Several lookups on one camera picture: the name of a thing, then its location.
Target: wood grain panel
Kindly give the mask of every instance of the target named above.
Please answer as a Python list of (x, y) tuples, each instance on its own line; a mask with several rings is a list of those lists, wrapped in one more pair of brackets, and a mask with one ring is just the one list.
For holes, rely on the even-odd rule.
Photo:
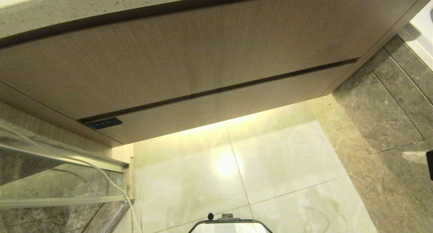
[(364, 54), (416, 0), (249, 0), (0, 50), (0, 80), (82, 119)]
[(100, 129), (123, 143), (138, 142), (318, 97), (353, 63), (156, 107), (117, 118)]
[(13, 107), (4, 109), (0, 116), (35, 134), (80, 148), (84, 145), (82, 149), (89, 151), (105, 150), (105, 146), (117, 147), (123, 145), (104, 134), (83, 126), (81, 123), (46, 107), (13, 88), (8, 87), (2, 82), (0, 82), (0, 102), (4, 102), (6, 105)]
[(422, 9), (430, 0), (417, 0), (417, 2), (391, 27), (351, 68), (343, 73), (321, 96), (332, 93), (346, 79), (354, 74), (365, 62), (388, 43), (402, 28)]

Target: glass shower door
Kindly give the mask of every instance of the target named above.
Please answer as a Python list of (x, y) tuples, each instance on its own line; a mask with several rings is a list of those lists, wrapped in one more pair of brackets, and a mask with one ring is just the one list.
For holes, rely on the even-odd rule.
[[(125, 199), (95, 168), (35, 151), (28, 142), (0, 131), (0, 233), (87, 232), (104, 203)], [(122, 166), (106, 168), (125, 190)]]

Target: white marble tile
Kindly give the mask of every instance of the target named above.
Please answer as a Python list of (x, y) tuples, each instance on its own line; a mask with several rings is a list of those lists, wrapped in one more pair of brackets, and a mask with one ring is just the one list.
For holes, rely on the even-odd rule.
[(136, 208), (158, 232), (248, 205), (223, 123), (134, 144)]
[(132, 222), (131, 210), (128, 210), (123, 216), (123, 218), (116, 225), (116, 228), (114, 229), (113, 233), (132, 233), (133, 231), (132, 223), (133, 222)]
[(346, 175), (304, 102), (226, 125), (251, 204)]
[(251, 205), (273, 233), (376, 233), (348, 176)]
[[(242, 208), (238, 208), (235, 210), (229, 210), (227, 212), (224, 213), (233, 213), (233, 217), (235, 218), (241, 218), (241, 219), (252, 219), (252, 214), (251, 214), (251, 210), (249, 207), (242, 207)], [(220, 214), (215, 214), (213, 219), (218, 219), (221, 218), (223, 213)], [(190, 222), (188, 224), (184, 224), (178, 227), (174, 227), (168, 230), (164, 230), (161, 233), (186, 233), (189, 232), (192, 227), (199, 221), (201, 220), (207, 220), (207, 218), (203, 218), (194, 222)]]

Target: gray marble wall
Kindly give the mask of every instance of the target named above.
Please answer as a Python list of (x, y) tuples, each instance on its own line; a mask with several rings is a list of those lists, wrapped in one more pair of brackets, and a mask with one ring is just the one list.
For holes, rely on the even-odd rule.
[(433, 72), (395, 36), (309, 101), (379, 232), (432, 232)]
[[(106, 171), (124, 188), (122, 173)], [(0, 148), (0, 199), (28, 199), (121, 194), (95, 169), (14, 150)], [(111, 219), (116, 205), (86, 204), (62, 207), (0, 208), (0, 233), (100, 232), (105, 227), (90, 224), (95, 215)]]

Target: wall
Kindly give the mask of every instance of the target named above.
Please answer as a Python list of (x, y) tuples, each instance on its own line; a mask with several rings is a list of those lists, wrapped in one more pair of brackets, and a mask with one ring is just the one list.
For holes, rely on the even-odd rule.
[(398, 35), (433, 69), (433, 0)]

